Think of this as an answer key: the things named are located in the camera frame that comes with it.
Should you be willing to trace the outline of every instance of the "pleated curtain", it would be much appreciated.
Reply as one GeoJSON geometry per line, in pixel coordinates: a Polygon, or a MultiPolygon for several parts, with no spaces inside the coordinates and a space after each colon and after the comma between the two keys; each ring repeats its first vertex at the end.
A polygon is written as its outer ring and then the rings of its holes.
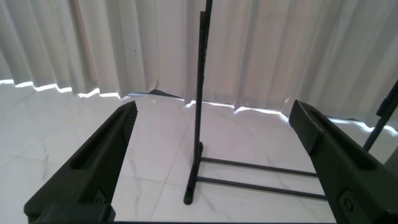
{"type": "MultiPolygon", "coordinates": [[[[0,80],[195,99],[202,0],[1,0],[0,80]]],[[[374,126],[398,79],[395,0],[216,0],[204,100],[294,100],[374,126]]],[[[398,128],[395,114],[389,125],[398,128]]]]}

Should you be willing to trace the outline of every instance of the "white curtain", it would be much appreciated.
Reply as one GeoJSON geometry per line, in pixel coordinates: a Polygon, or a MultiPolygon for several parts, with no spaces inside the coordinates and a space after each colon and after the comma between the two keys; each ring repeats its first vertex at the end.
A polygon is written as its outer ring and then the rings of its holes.
{"type": "MultiPolygon", "coordinates": [[[[204,0],[0,0],[0,80],[195,99],[204,0]]],[[[299,99],[374,126],[398,79],[395,0],[215,0],[204,100],[299,99]]],[[[395,114],[389,123],[398,129],[395,114]]]]}

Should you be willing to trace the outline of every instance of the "floor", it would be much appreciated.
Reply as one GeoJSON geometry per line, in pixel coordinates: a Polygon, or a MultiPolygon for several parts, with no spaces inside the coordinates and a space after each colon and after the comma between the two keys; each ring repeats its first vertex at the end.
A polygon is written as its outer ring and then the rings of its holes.
{"type": "MultiPolygon", "coordinates": [[[[56,89],[0,85],[0,217],[27,223],[25,202],[120,105],[136,100],[133,129],[112,205],[116,220],[204,222],[335,222],[325,201],[220,185],[197,184],[183,195],[193,156],[195,105],[176,98],[140,95],[123,100],[98,94],[80,98],[56,89]]],[[[363,144],[358,125],[338,124],[363,144]]],[[[201,141],[206,157],[313,172],[293,129],[278,114],[234,114],[203,104],[201,141]]],[[[398,145],[383,132],[372,154],[384,162],[398,145]]],[[[323,194],[317,179],[203,163],[201,176],[323,194]]]]}

